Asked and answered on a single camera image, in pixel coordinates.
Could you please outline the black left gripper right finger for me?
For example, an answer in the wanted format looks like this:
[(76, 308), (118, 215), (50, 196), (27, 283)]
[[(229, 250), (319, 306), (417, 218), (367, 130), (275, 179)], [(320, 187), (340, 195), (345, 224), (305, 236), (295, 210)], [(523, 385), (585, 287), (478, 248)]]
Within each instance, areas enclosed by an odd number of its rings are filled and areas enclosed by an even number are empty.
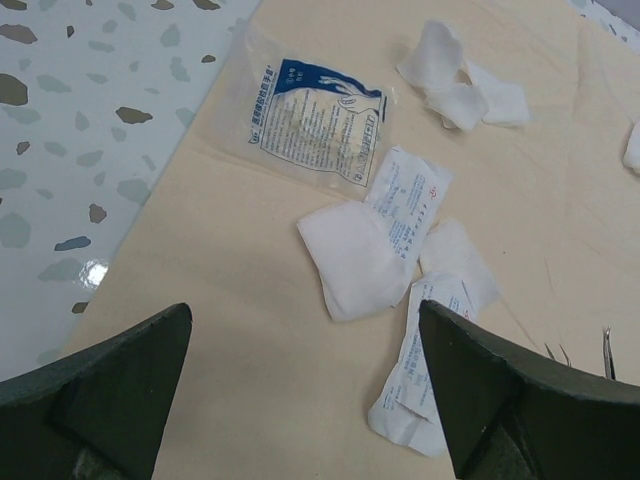
[(636, 479), (639, 389), (545, 358), (435, 301), (419, 329), (458, 479)]

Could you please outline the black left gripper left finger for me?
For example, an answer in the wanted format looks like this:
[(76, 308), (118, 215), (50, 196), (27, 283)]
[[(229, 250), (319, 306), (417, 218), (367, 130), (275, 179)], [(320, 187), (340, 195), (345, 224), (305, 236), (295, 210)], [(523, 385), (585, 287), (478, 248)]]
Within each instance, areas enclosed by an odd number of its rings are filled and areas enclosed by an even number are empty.
[(151, 478), (191, 332), (178, 303), (2, 382), (2, 478)]

